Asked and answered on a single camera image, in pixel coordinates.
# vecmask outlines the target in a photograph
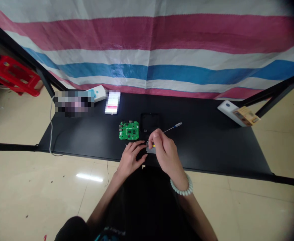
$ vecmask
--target white cable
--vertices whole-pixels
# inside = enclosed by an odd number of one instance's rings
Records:
[[[50,138],[50,153],[53,155],[53,156],[64,156],[63,155],[56,155],[56,154],[53,154],[52,151],[51,151],[51,145],[52,145],[52,133],[53,133],[53,123],[52,123],[52,115],[51,115],[51,112],[52,112],[52,106],[53,106],[53,99],[54,99],[55,95],[52,97],[52,102],[51,102],[51,109],[50,109],[50,123],[51,123],[51,138]]]
[[[108,182],[107,182],[107,184],[104,187],[106,187],[109,184],[109,178],[110,178],[109,170],[108,170],[108,161],[107,161],[107,172],[108,172]]]

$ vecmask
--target person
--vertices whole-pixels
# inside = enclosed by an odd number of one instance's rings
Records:
[[[217,240],[194,194],[177,193],[188,190],[191,183],[174,141],[160,129],[149,136],[161,169],[142,168],[147,154],[136,161],[137,154],[146,148],[143,143],[126,146],[117,171],[87,222],[72,217],[56,241]]]

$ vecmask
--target red stripe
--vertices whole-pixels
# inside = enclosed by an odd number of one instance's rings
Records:
[[[231,54],[283,52],[294,46],[294,17],[189,14],[14,23],[0,27],[28,36],[43,50],[207,49]]]
[[[176,97],[187,97],[187,98],[198,98],[198,99],[217,99],[217,98],[233,98],[233,99],[246,99],[252,95],[255,95],[262,90],[260,89],[248,89],[242,87],[235,87],[224,93],[211,93],[211,92],[183,92],[176,90],[167,90],[167,89],[143,89],[132,86],[124,86],[124,85],[110,85],[110,84],[83,84],[78,85],[69,80],[62,79],[61,77],[54,74],[52,71],[49,71],[55,78],[57,78],[61,82],[65,82],[75,89],[79,90],[88,90],[94,88],[98,85],[102,85],[108,90],[116,90],[123,93],[131,93],[131,94],[149,94],[149,95],[163,95],[163,96],[176,96]]]

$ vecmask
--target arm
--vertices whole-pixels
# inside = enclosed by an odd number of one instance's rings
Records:
[[[99,226],[98,224],[101,222],[104,212],[106,211],[115,193],[119,190],[127,177],[130,176],[146,160],[147,154],[143,155],[140,160],[136,161],[139,151],[146,148],[146,145],[140,145],[142,143],[144,143],[144,141],[137,141],[134,143],[130,142],[124,149],[117,171],[113,175],[107,190],[86,222],[90,229],[94,230],[95,227]]]
[[[178,157],[177,147],[174,141],[168,138],[160,129],[155,130],[149,137],[149,143],[154,142],[156,156],[161,169],[168,174],[174,185],[181,191],[188,189],[188,179]],[[188,196],[179,195],[180,205],[187,215],[187,219],[204,241],[217,241],[216,234],[198,204],[194,194]]]

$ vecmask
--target hand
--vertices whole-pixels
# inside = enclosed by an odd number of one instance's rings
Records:
[[[143,148],[147,147],[146,145],[140,145],[142,143],[144,143],[144,141],[130,142],[124,149],[120,160],[120,165],[117,169],[118,174],[122,178],[126,179],[146,160],[147,154],[144,154],[140,160],[136,161],[138,153]]]
[[[168,174],[175,186],[185,191],[188,189],[188,179],[178,157],[174,141],[168,138],[161,129],[157,129],[149,136],[149,149],[155,144],[156,156],[161,169]]]

